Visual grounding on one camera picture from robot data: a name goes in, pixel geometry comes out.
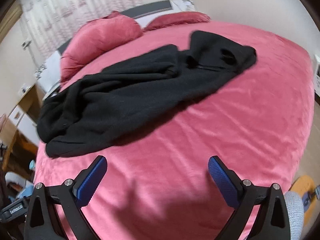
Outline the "black knit garment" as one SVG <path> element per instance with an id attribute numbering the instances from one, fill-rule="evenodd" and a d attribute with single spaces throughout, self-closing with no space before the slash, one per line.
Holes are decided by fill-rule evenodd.
<path id="1" fill-rule="evenodd" d="M 159 47 L 86 75 L 47 98 L 37 132 L 51 158 L 97 152 L 180 102 L 217 92 L 256 61 L 253 47 L 195 31 L 187 50 Z"/>

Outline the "blue white chair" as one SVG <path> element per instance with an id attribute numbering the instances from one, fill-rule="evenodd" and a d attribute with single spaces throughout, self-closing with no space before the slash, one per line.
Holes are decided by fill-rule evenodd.
<path id="1" fill-rule="evenodd" d="M 34 184 L 14 172 L 1 170 L 1 207 L 6 207 L 15 200 L 32 194 Z"/>

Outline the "orange round stool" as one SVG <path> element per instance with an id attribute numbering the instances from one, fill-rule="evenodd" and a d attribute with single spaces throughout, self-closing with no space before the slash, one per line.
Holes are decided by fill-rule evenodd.
<path id="1" fill-rule="evenodd" d="M 303 175 L 296 179 L 290 191 L 297 193 L 301 197 L 304 209 L 309 209 L 319 200 L 319 185 L 316 185 L 308 175 Z"/>

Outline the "wooden desk cabinet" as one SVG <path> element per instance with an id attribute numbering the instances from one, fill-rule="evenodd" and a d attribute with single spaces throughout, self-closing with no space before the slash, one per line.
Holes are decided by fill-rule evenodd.
<path id="1" fill-rule="evenodd" d="M 13 107 L 1 130 L 2 170 L 18 170 L 26 173 L 31 160 L 36 159 L 40 143 L 36 123 L 40 115 L 44 92 L 37 84 L 32 85 Z"/>

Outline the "pink bed blanket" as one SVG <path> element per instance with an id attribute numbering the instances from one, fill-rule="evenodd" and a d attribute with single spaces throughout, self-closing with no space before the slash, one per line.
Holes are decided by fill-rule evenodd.
<path id="1" fill-rule="evenodd" d="M 108 171 L 83 213 L 101 239 L 214 239 L 232 210 L 208 174 L 213 155 L 255 185 L 291 186 L 314 99 L 310 56 L 288 39 L 216 21 L 173 25 L 105 52 L 63 86 L 167 44 L 185 50 L 196 30 L 251 46 L 258 60 L 217 93 L 100 152 Z"/>

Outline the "grey white headboard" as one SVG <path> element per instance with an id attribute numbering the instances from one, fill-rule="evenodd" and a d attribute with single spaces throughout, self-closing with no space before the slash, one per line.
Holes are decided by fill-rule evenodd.
<path id="1" fill-rule="evenodd" d="M 145 28 L 158 16 L 195 10 L 196 8 L 192 0 L 164 0 L 124 10 L 121 14 L 135 19 L 141 28 Z M 60 58 L 69 43 L 70 40 L 67 40 L 57 48 L 35 72 L 37 85 L 44 91 L 44 99 L 52 96 L 59 90 Z"/>

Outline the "large pink pillow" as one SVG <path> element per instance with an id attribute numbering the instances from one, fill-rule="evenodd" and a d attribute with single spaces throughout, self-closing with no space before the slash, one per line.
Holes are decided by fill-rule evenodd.
<path id="1" fill-rule="evenodd" d="M 69 81 L 77 72 L 100 55 L 143 35 L 140 25 L 118 11 L 88 21 L 73 36 L 60 60 L 60 83 Z"/>

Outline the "patterned pink curtain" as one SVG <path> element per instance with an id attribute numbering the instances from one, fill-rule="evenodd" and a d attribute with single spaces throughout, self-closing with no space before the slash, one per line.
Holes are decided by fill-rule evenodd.
<path id="1" fill-rule="evenodd" d="M 48 57 L 88 21 L 142 4 L 142 0 L 20 0 L 34 46 Z"/>

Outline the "flat pink pillow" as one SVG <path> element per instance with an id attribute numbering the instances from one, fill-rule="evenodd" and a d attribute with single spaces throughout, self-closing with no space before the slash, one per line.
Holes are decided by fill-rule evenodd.
<path id="1" fill-rule="evenodd" d="M 144 31 L 162 29 L 173 25 L 207 23 L 209 21 L 210 17 L 207 14 L 197 11 L 183 11 L 155 18 L 144 28 Z"/>

